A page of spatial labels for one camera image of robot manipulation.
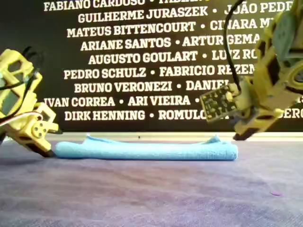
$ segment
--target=printed name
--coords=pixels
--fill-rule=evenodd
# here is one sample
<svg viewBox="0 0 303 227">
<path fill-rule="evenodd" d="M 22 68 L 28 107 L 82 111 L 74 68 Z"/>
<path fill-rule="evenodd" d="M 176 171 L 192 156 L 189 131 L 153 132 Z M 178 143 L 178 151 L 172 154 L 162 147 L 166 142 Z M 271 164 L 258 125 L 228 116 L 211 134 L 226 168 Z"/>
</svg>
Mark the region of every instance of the printed name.
<svg viewBox="0 0 303 227">
<path fill-rule="evenodd" d="M 65 111 L 65 121 L 142 121 L 144 110 Z"/>
<path fill-rule="evenodd" d="M 237 7 L 233 14 L 249 14 L 249 13 L 277 13 L 282 11 L 290 10 L 293 2 L 262 2 L 259 4 L 256 3 L 247 3 L 243 2 Z M 227 5 L 227 9 L 224 11 L 224 14 L 228 14 L 232 9 L 232 4 Z"/>
<path fill-rule="evenodd" d="M 272 17 L 259 19 L 234 19 L 228 22 L 228 30 L 242 30 L 268 27 Z M 212 20 L 210 22 L 210 29 L 213 31 L 224 30 L 225 20 Z"/>
<path fill-rule="evenodd" d="M 76 83 L 75 93 L 172 91 L 172 81 Z"/>
<path fill-rule="evenodd" d="M 63 79 L 115 79 L 115 78 L 142 78 L 146 77 L 146 68 L 112 68 L 112 69 L 86 69 L 64 70 Z"/>
<path fill-rule="evenodd" d="M 171 46 L 171 38 L 142 38 L 142 39 L 118 39 L 101 41 L 84 41 L 81 45 L 81 51 L 104 51 L 104 50 L 122 50 L 122 49 L 147 49 L 163 48 Z"/>
<path fill-rule="evenodd" d="M 65 0 L 44 2 L 44 11 L 144 5 L 145 0 Z"/>
<path fill-rule="evenodd" d="M 195 21 L 67 28 L 67 38 L 143 35 L 195 31 Z"/>
<path fill-rule="evenodd" d="M 196 61 L 197 55 L 198 51 L 98 54 L 90 56 L 88 65 Z"/>
<path fill-rule="evenodd" d="M 256 44 L 260 40 L 259 34 L 234 34 L 227 35 L 227 42 L 229 45 L 241 44 Z M 182 42 L 182 46 L 222 46 L 223 35 L 200 35 L 200 36 L 186 36 Z"/>
<path fill-rule="evenodd" d="M 128 106 L 191 105 L 188 96 L 131 96 Z"/>
<path fill-rule="evenodd" d="M 205 120 L 203 110 L 159 110 L 158 120 Z"/>
</svg>

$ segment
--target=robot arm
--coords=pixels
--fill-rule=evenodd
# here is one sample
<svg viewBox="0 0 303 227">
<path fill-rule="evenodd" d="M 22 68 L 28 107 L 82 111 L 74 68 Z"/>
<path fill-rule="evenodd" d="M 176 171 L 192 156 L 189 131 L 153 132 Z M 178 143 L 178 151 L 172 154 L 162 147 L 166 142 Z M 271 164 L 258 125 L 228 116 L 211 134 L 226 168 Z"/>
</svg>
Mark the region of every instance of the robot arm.
<svg viewBox="0 0 303 227">
<path fill-rule="evenodd" d="M 30 151 L 54 157 L 45 136 L 61 130 L 53 123 L 55 112 L 45 103 L 37 103 L 34 90 L 42 75 L 29 62 L 36 53 L 28 51 L 20 54 L 7 49 L 0 55 L 0 140 L 9 136 Z"/>
<path fill-rule="evenodd" d="M 243 1 L 239 0 L 234 9 Z M 264 30 L 256 46 L 258 59 L 253 76 L 236 75 L 225 39 L 235 82 L 201 95 L 200 101 L 208 122 L 226 116 L 233 119 L 235 140 L 266 131 L 303 96 L 302 9 L 303 1 L 294 0 L 290 11 L 277 14 Z M 225 21 L 225 35 L 232 13 Z"/>
</svg>

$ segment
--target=gray table surface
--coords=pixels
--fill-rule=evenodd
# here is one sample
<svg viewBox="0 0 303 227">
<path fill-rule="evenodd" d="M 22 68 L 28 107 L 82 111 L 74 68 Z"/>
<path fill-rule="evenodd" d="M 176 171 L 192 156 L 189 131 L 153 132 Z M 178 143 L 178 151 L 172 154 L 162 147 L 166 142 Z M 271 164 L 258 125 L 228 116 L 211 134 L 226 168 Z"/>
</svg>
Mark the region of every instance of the gray table surface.
<svg viewBox="0 0 303 227">
<path fill-rule="evenodd" d="M 236 161 L 169 162 L 44 159 L 5 142 L 0 227 L 303 226 L 303 142 L 236 144 Z"/>
</svg>

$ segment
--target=black wall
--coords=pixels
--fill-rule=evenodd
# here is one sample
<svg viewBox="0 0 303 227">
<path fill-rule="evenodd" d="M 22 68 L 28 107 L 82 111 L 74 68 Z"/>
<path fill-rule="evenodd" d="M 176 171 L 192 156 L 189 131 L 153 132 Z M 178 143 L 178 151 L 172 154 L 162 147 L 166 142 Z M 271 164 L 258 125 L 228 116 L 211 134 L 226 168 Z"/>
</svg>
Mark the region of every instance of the black wall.
<svg viewBox="0 0 303 227">
<path fill-rule="evenodd" d="M 74 9 L 74 10 L 54 10 L 50 11 L 51 6 L 54 3 L 43 3 L 39 0 L 15 0 L 6 1 L 4 8 L 1 12 L 1 35 L 0 35 L 0 50 L 4 51 L 6 48 L 22 51 L 28 45 L 33 46 L 36 50 L 42 51 L 46 57 L 41 73 L 44 77 L 42 83 L 37 89 L 39 101 L 45 101 L 52 107 L 57 113 L 56 121 L 60 124 L 64 131 L 231 131 L 232 128 L 229 125 L 228 120 L 221 120 L 216 123 L 207 124 L 204 119 L 195 117 L 194 119 L 179 119 L 169 120 L 172 117 L 170 114 L 174 111 L 191 110 L 200 116 L 201 105 L 196 102 L 196 99 L 204 92 L 207 91 L 207 86 L 203 83 L 208 81 L 210 89 L 216 88 L 218 83 L 232 82 L 231 75 L 225 75 L 220 70 L 225 65 L 227 67 L 227 61 L 213 59 L 213 52 L 218 56 L 219 52 L 223 51 L 223 47 L 220 43 L 212 45 L 207 43 L 206 36 L 209 36 L 210 42 L 218 42 L 218 39 L 222 40 L 222 30 L 213 30 L 211 25 L 218 24 L 218 20 L 225 20 L 225 10 L 228 9 L 229 4 L 233 4 L 235 1 L 231 0 L 199 0 L 179 3 L 163 3 L 161 1 L 145 0 L 142 5 L 130 5 L 120 7 L 101 7 L 95 8 L 93 0 L 84 1 L 90 4 L 89 9 Z M 116 2 L 116 0 L 106 0 L 101 2 Z M 124 2 L 144 2 L 143 0 L 125 0 Z M 234 56 L 235 64 L 241 64 L 242 70 L 240 74 L 252 73 L 253 68 L 249 67 L 250 64 L 255 62 L 255 59 L 245 58 L 245 53 L 251 52 L 254 49 L 255 43 L 258 40 L 258 35 L 262 34 L 261 21 L 266 18 L 274 17 L 277 11 L 285 9 L 281 7 L 287 7 L 290 5 L 289 1 L 280 1 L 276 3 L 272 1 L 248 1 L 246 3 L 247 8 L 251 9 L 251 13 L 234 15 L 233 19 L 237 20 L 241 26 L 241 19 L 246 19 L 250 28 L 243 29 L 231 29 L 229 34 L 231 39 L 239 44 L 231 44 L 231 49 L 235 50 Z M 206 11 L 200 10 L 199 7 L 207 7 Z M 137 19 L 137 20 L 122 20 L 122 21 L 103 21 L 92 23 L 80 23 L 78 16 L 80 14 L 88 13 L 101 13 L 103 18 L 105 12 L 121 12 L 128 10 L 142 10 L 141 14 L 149 14 L 149 10 L 164 9 L 162 11 L 171 11 L 171 9 L 183 8 L 183 17 L 173 18 L 151 18 L 151 19 Z M 201 16 L 187 17 L 189 14 L 201 13 Z M 183 25 L 183 29 L 187 31 L 180 32 L 160 32 L 149 33 L 146 28 L 148 25 L 139 26 L 143 24 L 166 24 L 166 28 L 171 28 L 173 24 L 179 23 Z M 131 34 L 121 35 L 119 33 L 114 34 L 115 27 L 135 25 L 141 28 L 141 31 L 137 34 L 134 28 L 131 29 Z M 89 27 L 107 27 L 105 28 L 105 34 L 95 36 L 92 34 L 86 37 L 68 37 L 68 29 L 72 31 L 73 28 L 77 31 L 80 28 Z M 164 40 L 163 47 L 150 47 L 141 49 L 130 49 L 134 44 L 134 40 L 147 39 L 147 38 L 159 38 Z M 99 41 L 104 42 L 107 40 L 121 40 L 120 49 L 105 49 L 103 45 L 102 50 L 94 51 L 81 51 L 83 42 Z M 196 42 L 187 42 L 188 40 L 196 40 Z M 169 62 L 144 62 L 144 56 L 150 55 L 150 53 L 164 53 L 170 52 L 171 56 L 175 56 L 178 52 L 183 55 L 184 52 L 191 52 L 190 58 L 185 61 L 169 61 Z M 94 55 L 109 55 L 109 54 L 135 54 L 141 58 L 138 63 L 108 63 L 108 64 L 90 64 L 91 56 Z M 180 66 L 199 66 L 200 68 L 210 69 L 209 74 L 207 71 L 200 72 L 196 75 L 184 75 L 182 76 L 160 76 L 160 67 L 180 67 Z M 117 68 L 137 68 L 139 74 L 139 68 L 144 68 L 145 77 L 131 77 L 131 78 L 104 78 L 102 72 L 106 69 Z M 64 79 L 65 70 L 97 70 L 100 72 L 98 79 Z M 158 91 L 137 91 L 137 92 L 118 92 L 117 88 L 123 83 L 132 82 L 133 84 L 138 82 L 162 82 L 158 87 Z M 75 92 L 75 84 L 84 83 L 107 83 L 107 86 L 112 90 L 108 92 L 95 92 L 95 93 L 79 93 Z M 202 84 L 202 90 L 191 90 L 187 87 L 188 84 Z M 162 90 L 169 88 L 167 85 L 171 85 L 171 90 Z M 129 106 L 129 100 L 131 97 L 136 99 L 137 96 L 146 96 L 147 105 L 145 106 Z M 152 96 L 179 96 L 183 100 L 184 105 L 159 105 L 153 104 L 151 101 Z M 95 106 L 95 107 L 78 107 L 72 105 L 73 98 L 80 97 L 104 97 L 104 100 L 112 100 L 115 106 Z M 58 102 L 52 102 L 52 98 L 60 101 L 61 98 L 69 98 L 68 106 L 64 106 L 65 103 L 61 103 L 63 106 L 58 106 Z M 300 131 L 300 123 L 303 113 L 301 113 L 301 104 L 296 104 L 291 110 L 287 111 L 285 118 L 279 120 L 272 128 L 271 131 Z M 108 113 L 113 111 L 141 111 L 145 114 L 142 120 L 109 120 Z M 79 121 L 69 120 L 67 112 L 83 112 L 90 111 L 89 116 L 91 120 Z M 93 111 L 103 111 L 103 120 L 94 120 Z M 168 119 L 161 120 L 159 117 L 167 116 Z"/>
</svg>

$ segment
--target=blue towel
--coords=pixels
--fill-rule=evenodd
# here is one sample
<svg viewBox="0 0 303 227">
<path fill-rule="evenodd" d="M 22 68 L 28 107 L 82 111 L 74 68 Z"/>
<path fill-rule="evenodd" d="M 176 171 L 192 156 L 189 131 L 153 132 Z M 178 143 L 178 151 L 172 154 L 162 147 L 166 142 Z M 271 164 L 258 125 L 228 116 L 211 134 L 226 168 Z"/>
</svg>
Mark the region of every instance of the blue towel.
<svg viewBox="0 0 303 227">
<path fill-rule="evenodd" d="M 87 136 L 82 144 L 59 142 L 55 147 L 58 158 L 94 158 L 126 160 L 235 160 L 238 148 L 218 136 L 207 142 L 130 143 Z"/>
</svg>

